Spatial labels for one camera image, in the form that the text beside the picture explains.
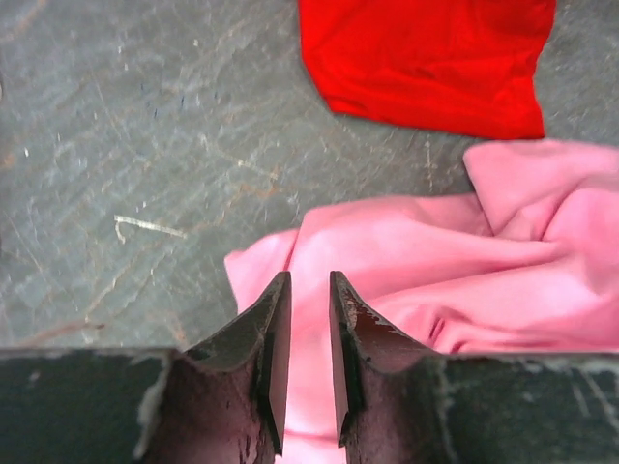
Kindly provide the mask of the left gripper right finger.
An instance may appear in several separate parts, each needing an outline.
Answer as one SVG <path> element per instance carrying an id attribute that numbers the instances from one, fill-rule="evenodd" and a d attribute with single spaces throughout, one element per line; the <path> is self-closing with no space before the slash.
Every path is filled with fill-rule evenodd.
<path id="1" fill-rule="evenodd" d="M 443 355 L 330 275 L 338 444 L 350 463 L 614 463 L 618 358 Z"/>

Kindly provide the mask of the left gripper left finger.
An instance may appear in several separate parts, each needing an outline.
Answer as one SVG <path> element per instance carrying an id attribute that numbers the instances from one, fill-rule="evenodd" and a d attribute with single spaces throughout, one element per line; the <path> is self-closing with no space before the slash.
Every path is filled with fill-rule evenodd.
<path id="1" fill-rule="evenodd" d="M 271 463 L 282 453 L 291 277 L 187 351 L 5 349 L 5 463 Z"/>

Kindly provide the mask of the pink t shirt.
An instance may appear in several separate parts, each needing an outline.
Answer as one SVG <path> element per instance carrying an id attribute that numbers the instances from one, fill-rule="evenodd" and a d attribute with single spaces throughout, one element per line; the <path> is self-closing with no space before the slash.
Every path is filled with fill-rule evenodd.
<path id="1" fill-rule="evenodd" d="M 463 157 L 473 191 L 309 211 L 229 253 L 240 308 L 292 276 L 285 463 L 340 463 L 329 274 L 443 353 L 616 351 L 618 152 L 583 142 L 487 142 Z"/>

